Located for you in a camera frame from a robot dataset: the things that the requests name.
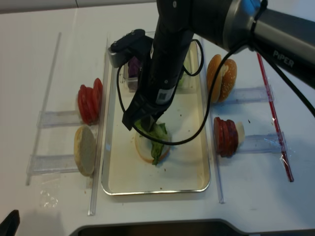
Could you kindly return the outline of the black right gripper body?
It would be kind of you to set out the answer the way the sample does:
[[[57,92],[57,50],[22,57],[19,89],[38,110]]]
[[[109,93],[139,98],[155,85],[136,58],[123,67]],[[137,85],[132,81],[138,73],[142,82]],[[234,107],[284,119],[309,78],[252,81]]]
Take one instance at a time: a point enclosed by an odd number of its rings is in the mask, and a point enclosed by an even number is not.
[[[123,124],[128,130],[139,119],[150,115],[158,117],[168,109],[177,85],[171,85],[164,80],[161,84],[158,79],[152,79],[149,69],[157,65],[158,61],[165,62],[171,59],[172,62],[179,61],[179,69],[183,68],[183,61],[192,40],[193,33],[189,30],[182,30],[177,33],[156,31],[149,54],[142,61],[143,69],[140,73],[138,88],[129,107],[124,112]]]

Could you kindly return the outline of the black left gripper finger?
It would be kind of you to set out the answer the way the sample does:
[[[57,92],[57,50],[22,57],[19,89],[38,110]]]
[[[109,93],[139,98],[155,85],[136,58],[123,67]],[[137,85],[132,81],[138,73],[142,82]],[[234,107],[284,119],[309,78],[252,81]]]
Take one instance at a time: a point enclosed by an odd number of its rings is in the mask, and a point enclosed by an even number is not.
[[[11,211],[0,224],[0,236],[15,236],[20,224],[20,215],[17,209]]]

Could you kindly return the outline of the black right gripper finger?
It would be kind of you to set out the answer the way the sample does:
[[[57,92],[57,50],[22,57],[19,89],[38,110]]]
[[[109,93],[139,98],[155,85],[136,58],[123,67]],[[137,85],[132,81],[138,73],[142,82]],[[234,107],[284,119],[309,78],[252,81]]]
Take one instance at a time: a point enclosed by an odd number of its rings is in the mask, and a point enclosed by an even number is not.
[[[152,126],[156,123],[156,121],[158,120],[158,116],[157,115],[150,115],[144,118],[144,130],[146,132],[150,132],[152,129]]]

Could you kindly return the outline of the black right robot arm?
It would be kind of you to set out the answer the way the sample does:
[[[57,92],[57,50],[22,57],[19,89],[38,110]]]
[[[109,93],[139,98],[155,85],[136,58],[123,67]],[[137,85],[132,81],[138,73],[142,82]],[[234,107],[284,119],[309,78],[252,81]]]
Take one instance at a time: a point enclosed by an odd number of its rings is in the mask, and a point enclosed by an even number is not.
[[[159,0],[154,38],[136,29],[110,48],[115,67],[132,57],[142,62],[138,90],[123,115],[132,129],[151,126],[170,106],[194,35],[234,54],[259,52],[310,87],[315,85],[315,24],[277,12],[265,0]]]

